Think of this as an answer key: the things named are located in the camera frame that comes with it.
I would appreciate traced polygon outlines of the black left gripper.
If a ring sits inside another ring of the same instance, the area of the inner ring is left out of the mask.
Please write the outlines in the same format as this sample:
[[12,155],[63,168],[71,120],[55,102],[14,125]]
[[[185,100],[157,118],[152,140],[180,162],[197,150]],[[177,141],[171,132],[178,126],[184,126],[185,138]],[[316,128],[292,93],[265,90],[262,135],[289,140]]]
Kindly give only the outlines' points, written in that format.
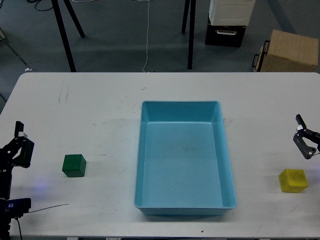
[[20,154],[13,159],[10,150],[5,147],[0,149],[0,197],[9,198],[11,194],[12,169],[13,166],[29,168],[31,165],[32,154],[35,144],[25,139],[24,124],[20,121],[15,122],[14,137],[10,142],[12,148],[21,147]]

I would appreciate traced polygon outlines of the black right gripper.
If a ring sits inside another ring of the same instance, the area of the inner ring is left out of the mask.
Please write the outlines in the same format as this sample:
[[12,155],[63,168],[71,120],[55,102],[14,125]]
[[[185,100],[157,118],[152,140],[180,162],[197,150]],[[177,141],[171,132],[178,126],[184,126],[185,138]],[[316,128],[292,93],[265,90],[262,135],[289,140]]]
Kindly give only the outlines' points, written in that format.
[[[300,114],[296,115],[295,120],[297,121],[298,126],[296,128],[296,134],[293,136],[293,141],[303,157],[309,160],[315,155],[317,150],[320,152],[320,135],[307,128]],[[317,150],[315,147],[308,146],[303,137],[314,137],[313,142],[317,144]]]

